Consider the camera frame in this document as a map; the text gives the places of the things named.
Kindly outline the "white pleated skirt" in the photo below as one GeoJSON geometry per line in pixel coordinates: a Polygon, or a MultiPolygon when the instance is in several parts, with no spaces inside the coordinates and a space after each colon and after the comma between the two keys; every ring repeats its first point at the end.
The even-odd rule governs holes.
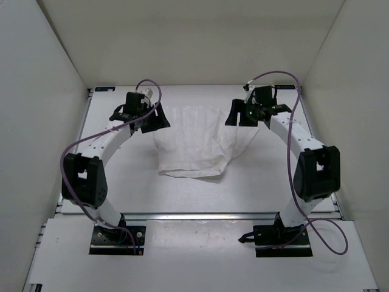
{"type": "Polygon", "coordinates": [[[170,106],[164,111],[171,127],[153,134],[160,175],[222,175],[259,132],[258,127],[226,126],[227,113],[212,106],[170,106]]]}

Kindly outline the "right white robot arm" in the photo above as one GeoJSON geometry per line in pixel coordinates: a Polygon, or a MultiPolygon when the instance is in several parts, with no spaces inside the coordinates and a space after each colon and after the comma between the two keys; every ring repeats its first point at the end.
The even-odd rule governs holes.
{"type": "Polygon", "coordinates": [[[264,123],[287,146],[287,156],[295,156],[297,165],[291,176],[292,199],[277,213],[274,223],[255,227],[243,235],[241,243],[256,242],[271,247],[285,246],[303,233],[307,216],[340,188],[340,152],[326,146],[306,131],[292,116],[292,110],[277,102],[272,86],[244,86],[247,97],[232,100],[227,126],[254,127],[264,123]]]}

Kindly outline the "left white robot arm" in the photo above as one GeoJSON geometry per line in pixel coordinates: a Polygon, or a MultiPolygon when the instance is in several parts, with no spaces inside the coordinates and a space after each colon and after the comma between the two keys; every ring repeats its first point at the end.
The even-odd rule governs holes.
{"type": "Polygon", "coordinates": [[[125,239],[127,227],[124,215],[108,200],[105,166],[136,131],[145,134],[170,127],[160,100],[151,103],[152,95],[151,88],[128,92],[125,103],[109,117],[103,133],[83,139],[88,142],[86,148],[76,154],[66,154],[62,161],[63,198],[84,208],[113,242],[125,239]]]}

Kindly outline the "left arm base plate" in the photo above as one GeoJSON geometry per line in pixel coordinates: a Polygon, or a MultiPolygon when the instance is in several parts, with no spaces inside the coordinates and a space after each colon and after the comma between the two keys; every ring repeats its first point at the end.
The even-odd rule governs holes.
{"type": "Polygon", "coordinates": [[[145,247],[146,226],[129,225],[126,228],[133,236],[134,241],[125,231],[106,229],[98,225],[94,226],[89,254],[142,256],[145,247]]]}

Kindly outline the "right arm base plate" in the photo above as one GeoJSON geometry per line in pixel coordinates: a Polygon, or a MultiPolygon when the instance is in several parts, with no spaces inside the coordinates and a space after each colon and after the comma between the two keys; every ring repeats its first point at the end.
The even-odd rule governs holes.
{"type": "Polygon", "coordinates": [[[253,231],[257,258],[313,256],[308,232],[301,227],[280,232],[273,225],[255,225],[253,231]]]}

